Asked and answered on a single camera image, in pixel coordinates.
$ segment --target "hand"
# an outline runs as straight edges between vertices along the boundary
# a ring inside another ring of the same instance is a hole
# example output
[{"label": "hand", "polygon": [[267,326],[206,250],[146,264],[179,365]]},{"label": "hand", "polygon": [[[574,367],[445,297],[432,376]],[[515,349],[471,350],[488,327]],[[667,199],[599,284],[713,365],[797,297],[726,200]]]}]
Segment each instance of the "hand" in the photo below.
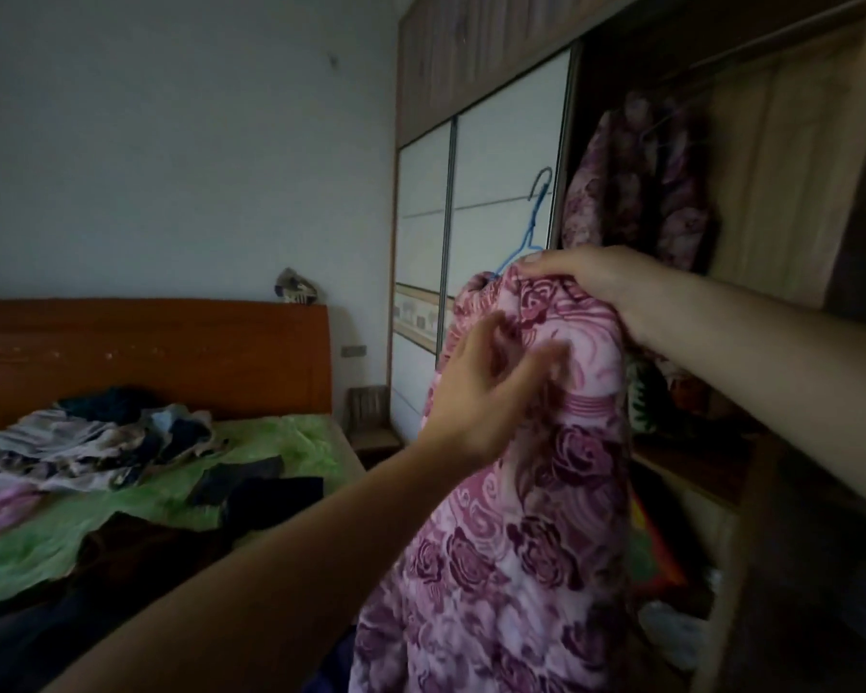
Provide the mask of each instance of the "hand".
[{"label": "hand", "polygon": [[648,255],[625,245],[581,245],[570,250],[544,250],[517,260],[523,277],[545,277],[566,274],[573,277],[590,296],[612,304],[619,312],[629,336],[636,343],[647,345],[633,301],[642,291],[656,288],[662,277],[677,271],[666,267]]},{"label": "hand", "polygon": [[505,379],[496,379],[492,344],[501,321],[502,313],[492,313],[459,342],[417,438],[418,443],[444,444],[472,469],[490,464],[506,449],[529,402],[568,354],[565,341],[543,343],[528,350]]}]

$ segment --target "forearm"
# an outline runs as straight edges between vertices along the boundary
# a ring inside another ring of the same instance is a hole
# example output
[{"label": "forearm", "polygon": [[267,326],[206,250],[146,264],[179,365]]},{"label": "forearm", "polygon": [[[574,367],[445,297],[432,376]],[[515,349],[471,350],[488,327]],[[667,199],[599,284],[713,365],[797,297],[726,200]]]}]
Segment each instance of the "forearm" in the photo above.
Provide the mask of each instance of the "forearm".
[{"label": "forearm", "polygon": [[866,327],[658,269],[617,302],[693,372],[866,496]]},{"label": "forearm", "polygon": [[450,454],[412,445],[151,605],[51,693],[298,690],[468,471]]}]

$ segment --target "wardrobe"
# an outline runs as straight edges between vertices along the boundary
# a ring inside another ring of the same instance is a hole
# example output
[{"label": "wardrobe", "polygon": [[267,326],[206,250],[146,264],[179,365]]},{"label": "wardrobe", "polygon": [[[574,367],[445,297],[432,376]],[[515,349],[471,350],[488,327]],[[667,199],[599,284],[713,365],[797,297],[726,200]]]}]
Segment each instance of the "wardrobe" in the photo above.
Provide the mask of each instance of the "wardrobe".
[{"label": "wardrobe", "polygon": [[[706,119],[707,276],[866,323],[866,0],[417,0],[400,49],[391,414],[404,440],[451,299],[477,271],[558,246],[570,176],[631,90]],[[634,459],[721,572],[683,687],[866,690],[862,499],[768,429],[636,440]]]}]

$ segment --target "sliding wardrobe door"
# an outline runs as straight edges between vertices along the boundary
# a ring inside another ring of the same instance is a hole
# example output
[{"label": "sliding wardrobe door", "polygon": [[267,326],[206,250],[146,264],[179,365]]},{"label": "sliding wardrobe door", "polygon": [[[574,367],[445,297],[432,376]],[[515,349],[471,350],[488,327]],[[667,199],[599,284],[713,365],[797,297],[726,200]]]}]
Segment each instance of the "sliding wardrobe door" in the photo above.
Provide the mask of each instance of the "sliding wardrobe door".
[{"label": "sliding wardrobe door", "polygon": [[451,124],[398,156],[392,309],[392,426],[411,442],[436,369]]},{"label": "sliding wardrobe door", "polygon": [[547,246],[570,58],[560,53],[459,116],[449,297]]}]

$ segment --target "wooden back panel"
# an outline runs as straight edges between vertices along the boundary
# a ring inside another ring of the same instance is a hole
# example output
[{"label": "wooden back panel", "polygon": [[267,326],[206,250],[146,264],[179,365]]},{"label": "wooden back panel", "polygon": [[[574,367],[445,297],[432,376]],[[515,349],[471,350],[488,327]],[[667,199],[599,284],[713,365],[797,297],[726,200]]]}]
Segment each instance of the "wooden back panel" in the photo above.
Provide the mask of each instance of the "wooden back panel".
[{"label": "wooden back panel", "polygon": [[208,299],[0,301],[0,428],[134,385],[216,419],[330,413],[327,308]]}]

